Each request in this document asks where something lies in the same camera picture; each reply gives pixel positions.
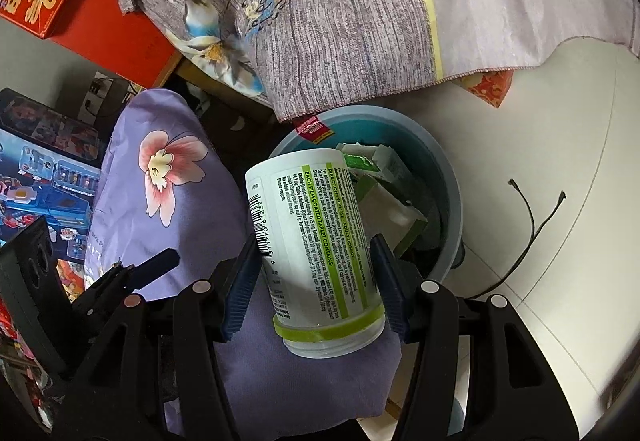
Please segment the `green white pastry box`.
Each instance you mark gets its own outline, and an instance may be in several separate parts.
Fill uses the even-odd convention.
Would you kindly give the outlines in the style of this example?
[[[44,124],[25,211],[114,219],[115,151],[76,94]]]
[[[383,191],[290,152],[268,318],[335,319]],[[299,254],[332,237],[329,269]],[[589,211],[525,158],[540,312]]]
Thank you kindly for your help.
[[[354,180],[367,237],[377,234],[396,257],[412,246],[439,244],[440,218],[430,189],[390,146],[342,142],[337,146]]]

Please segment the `purple floral tablecloth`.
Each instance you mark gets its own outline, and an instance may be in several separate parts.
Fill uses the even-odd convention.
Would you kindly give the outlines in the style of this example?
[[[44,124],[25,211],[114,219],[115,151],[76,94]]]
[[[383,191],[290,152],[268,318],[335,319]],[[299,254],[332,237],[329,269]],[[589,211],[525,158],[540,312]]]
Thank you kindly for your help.
[[[143,296],[175,296],[238,256],[250,230],[246,199],[186,100],[162,88],[137,94],[106,147],[86,283],[116,262],[140,265],[172,248],[178,267],[145,287]],[[258,282],[241,331],[215,348],[242,439],[303,435],[384,412],[401,357],[392,331],[344,357],[308,360],[285,348],[272,316],[267,287]]]

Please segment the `teal trash bin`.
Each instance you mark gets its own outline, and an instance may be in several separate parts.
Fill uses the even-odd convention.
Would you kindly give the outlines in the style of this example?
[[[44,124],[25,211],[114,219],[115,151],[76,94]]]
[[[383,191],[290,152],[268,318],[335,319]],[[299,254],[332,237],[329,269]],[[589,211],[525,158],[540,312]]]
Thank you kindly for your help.
[[[359,142],[368,146],[384,144],[392,148],[435,198],[440,217],[439,256],[426,276],[436,282],[446,279],[457,259],[462,240],[463,210],[454,169],[436,139],[412,118],[378,105],[348,105],[323,112],[318,115],[318,120],[334,134],[314,143],[292,130],[271,155],[333,148],[341,142]]]

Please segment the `white green label jar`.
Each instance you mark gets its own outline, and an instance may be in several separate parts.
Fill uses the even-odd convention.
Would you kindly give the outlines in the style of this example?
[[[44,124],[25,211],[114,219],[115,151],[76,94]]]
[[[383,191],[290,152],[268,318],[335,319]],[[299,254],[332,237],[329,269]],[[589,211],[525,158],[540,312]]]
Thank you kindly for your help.
[[[284,346],[305,359],[333,359],[371,345],[385,311],[343,154],[272,157],[248,169],[245,183]]]

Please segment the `blue toy truck box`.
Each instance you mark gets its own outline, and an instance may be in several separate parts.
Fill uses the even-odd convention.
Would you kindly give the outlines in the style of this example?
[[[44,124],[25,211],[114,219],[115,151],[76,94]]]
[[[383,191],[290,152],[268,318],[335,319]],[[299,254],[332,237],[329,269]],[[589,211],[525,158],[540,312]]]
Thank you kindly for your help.
[[[75,300],[85,289],[104,144],[93,127],[10,88],[1,90],[0,118],[1,242],[46,219],[58,276]]]

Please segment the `red gift bag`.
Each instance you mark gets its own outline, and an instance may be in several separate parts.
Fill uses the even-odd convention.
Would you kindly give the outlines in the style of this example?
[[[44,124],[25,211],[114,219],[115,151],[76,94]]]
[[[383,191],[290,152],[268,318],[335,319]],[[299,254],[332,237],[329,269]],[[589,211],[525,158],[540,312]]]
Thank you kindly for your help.
[[[64,0],[49,39],[144,88],[162,86],[181,54],[143,13],[117,0]]]

